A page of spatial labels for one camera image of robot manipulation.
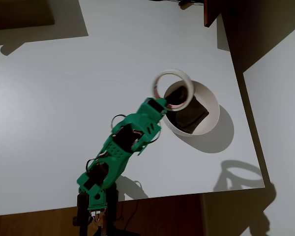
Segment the white container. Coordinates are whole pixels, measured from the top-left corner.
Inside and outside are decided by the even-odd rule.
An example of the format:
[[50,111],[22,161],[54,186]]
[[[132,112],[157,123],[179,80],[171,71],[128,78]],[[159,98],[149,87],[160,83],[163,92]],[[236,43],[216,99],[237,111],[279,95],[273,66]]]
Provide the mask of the white container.
[[[218,104],[218,101],[206,86],[203,84],[200,84],[199,82],[192,81],[194,88],[195,88],[195,97],[196,99],[208,110],[209,114],[204,120],[201,121],[201,123],[197,126],[197,128],[193,131],[192,134],[185,133],[179,129],[177,129],[167,118],[167,116],[164,116],[164,122],[165,124],[176,134],[185,136],[185,137],[192,137],[192,136],[198,136],[202,134],[206,134],[209,131],[211,131],[217,124],[218,119],[220,117],[220,106]],[[179,88],[180,86],[183,86],[183,81],[178,81],[174,84],[172,84],[165,92],[165,96],[167,97],[170,93],[172,93],[174,90]]]

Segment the green plastic link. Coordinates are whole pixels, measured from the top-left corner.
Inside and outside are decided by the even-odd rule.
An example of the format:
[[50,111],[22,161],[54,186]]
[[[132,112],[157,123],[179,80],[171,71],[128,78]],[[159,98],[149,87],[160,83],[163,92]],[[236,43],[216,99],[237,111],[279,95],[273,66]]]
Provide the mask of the green plastic link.
[[147,98],[136,113],[126,116],[112,129],[111,135],[88,167],[88,171],[77,179],[79,192],[89,194],[89,210],[107,207],[105,189],[115,183],[122,174],[130,156],[134,152],[141,153],[160,132],[158,123],[167,113],[166,104],[164,98]]

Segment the white table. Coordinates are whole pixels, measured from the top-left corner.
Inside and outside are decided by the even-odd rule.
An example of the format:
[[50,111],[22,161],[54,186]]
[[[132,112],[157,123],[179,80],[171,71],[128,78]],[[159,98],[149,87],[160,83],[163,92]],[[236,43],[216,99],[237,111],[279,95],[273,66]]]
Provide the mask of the white table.
[[[117,181],[120,199],[225,190],[216,186],[225,160],[259,168],[231,55],[217,49],[216,22],[203,26],[202,6],[183,11],[175,2],[148,0],[80,5],[89,36],[0,52],[0,214],[75,206],[76,179],[109,136],[111,118],[135,112],[151,96],[153,78],[169,68],[215,93],[221,121],[211,133],[186,140],[191,145],[162,123],[160,139],[132,156]],[[18,30],[32,29],[0,31],[0,38]],[[169,81],[163,81],[165,91]],[[260,178],[240,168],[232,172]]]

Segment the white plastic ring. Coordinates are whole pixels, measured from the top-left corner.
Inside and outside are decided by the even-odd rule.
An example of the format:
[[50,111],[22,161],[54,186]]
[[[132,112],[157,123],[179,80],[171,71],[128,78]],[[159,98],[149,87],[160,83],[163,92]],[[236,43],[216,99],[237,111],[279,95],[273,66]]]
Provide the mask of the white plastic ring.
[[179,105],[168,104],[167,109],[169,111],[177,112],[177,111],[180,111],[180,110],[186,108],[189,105],[189,103],[191,102],[193,94],[195,93],[195,89],[193,87],[193,83],[192,83],[190,77],[182,70],[170,69],[170,70],[163,71],[155,78],[154,83],[153,83],[152,93],[156,99],[161,98],[160,95],[158,94],[158,91],[157,91],[157,84],[163,75],[176,75],[176,76],[180,77],[185,82],[186,88],[187,88],[187,99]]

